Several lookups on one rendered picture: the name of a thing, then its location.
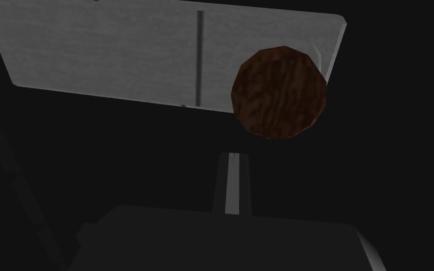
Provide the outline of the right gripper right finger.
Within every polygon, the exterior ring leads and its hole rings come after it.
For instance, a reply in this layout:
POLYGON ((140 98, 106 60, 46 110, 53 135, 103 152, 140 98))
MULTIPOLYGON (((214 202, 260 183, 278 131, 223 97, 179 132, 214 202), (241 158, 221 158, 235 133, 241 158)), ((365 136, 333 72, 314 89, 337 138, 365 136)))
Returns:
POLYGON ((234 153, 234 163, 239 181, 239 215, 252 216, 249 157, 244 153, 234 153))

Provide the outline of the brown wooden round knob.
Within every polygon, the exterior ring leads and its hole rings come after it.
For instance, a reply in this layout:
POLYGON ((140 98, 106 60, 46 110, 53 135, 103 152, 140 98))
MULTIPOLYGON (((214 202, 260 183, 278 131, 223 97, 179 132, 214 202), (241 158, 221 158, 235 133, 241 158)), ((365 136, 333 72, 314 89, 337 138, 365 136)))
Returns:
POLYGON ((311 128, 323 112, 327 83, 309 55, 288 46, 259 50, 235 77, 233 114, 246 131, 287 139, 311 128))

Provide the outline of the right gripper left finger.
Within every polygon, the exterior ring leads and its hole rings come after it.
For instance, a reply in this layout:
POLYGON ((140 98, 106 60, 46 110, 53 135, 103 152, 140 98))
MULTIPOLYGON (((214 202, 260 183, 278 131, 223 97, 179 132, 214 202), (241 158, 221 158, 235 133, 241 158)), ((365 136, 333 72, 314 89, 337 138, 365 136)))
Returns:
POLYGON ((220 154, 217 166, 217 177, 214 189, 212 212, 214 214, 226 214, 228 189, 232 189, 234 177, 234 154, 223 152, 220 154))

